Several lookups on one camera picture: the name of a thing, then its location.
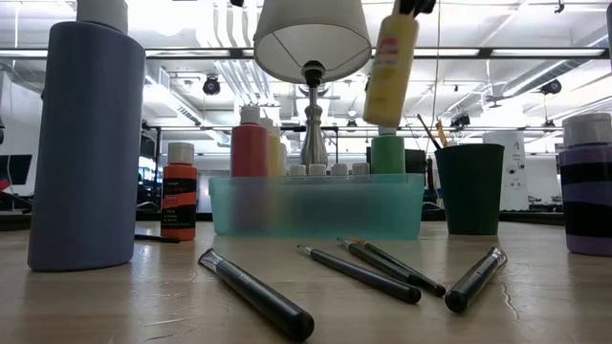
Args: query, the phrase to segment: bottle label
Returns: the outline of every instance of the bottle label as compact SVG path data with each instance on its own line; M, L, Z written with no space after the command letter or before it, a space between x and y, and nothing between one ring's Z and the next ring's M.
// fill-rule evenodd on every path
M400 44L397 38L383 38L376 50L376 60L374 63L379 66L395 66L398 64L399 53Z
M162 229L195 228L197 180L164 179Z

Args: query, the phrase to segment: dark green cup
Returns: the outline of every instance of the dark green cup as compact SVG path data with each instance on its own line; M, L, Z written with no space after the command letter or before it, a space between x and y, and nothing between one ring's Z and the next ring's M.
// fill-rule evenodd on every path
M497 235L504 146L463 144L436 151L448 232Z

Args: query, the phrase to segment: orange paint bottle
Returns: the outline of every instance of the orange paint bottle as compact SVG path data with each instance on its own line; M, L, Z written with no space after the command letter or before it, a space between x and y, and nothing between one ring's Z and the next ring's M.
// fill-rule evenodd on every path
M191 241L195 238L198 169L193 167L191 143L168 145L168 166L164 168L162 236Z

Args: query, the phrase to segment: computer monitor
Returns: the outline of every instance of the computer monitor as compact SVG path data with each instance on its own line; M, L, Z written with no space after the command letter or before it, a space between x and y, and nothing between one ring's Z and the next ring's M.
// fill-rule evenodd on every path
M9 165L9 156L0 156L0 181L9 179L9 170L11 172L11 182L13 185L25 185L28 180L28 172L30 172L30 164L32 163L32 155L14 155L11 156L11 164Z

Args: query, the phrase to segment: desk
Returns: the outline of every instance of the desk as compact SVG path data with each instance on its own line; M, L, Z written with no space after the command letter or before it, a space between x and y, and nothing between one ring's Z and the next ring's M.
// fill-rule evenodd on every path
M417 306L299 254L308 244L361 264L334 241L215 237L138 242L111 269L32 273L28 232L0 233L0 343L287 343L197 258L210 245L294 300L316 321L308 343L610 343L612 259L565 248L562 227L501 224L495 237L451 237L423 223L420 241L375 242L451 287L499 242L509 256L463 315L426 293ZM155 232L155 223L137 231Z

